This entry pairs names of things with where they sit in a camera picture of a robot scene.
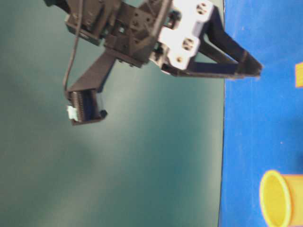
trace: yellow cylinder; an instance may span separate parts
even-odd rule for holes
[[[260,185],[260,204],[268,226],[303,226],[303,175],[266,172]]]

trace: dark green backdrop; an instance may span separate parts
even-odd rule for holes
[[[42,0],[1,3],[0,226],[216,226],[223,81],[118,63],[107,119],[72,127],[64,18]],[[102,50],[80,41],[72,81]]]

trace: black cable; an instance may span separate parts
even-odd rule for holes
[[[65,97],[67,99],[69,99],[68,97],[68,92],[67,90],[67,82],[68,82],[68,78],[71,72],[71,68],[72,65],[75,61],[75,57],[76,57],[76,52],[77,52],[77,47],[78,47],[78,42],[79,42],[79,36],[80,36],[80,31],[81,31],[81,25],[82,25],[82,18],[83,18],[83,2],[84,0],[79,0],[79,12],[78,12],[78,20],[77,20],[77,28],[76,28],[76,37],[75,37],[75,42],[74,42],[74,46],[71,52],[71,57],[70,57],[70,62],[68,64],[67,70],[65,72],[64,75],[64,79],[63,79],[63,89],[64,89],[64,94]]]

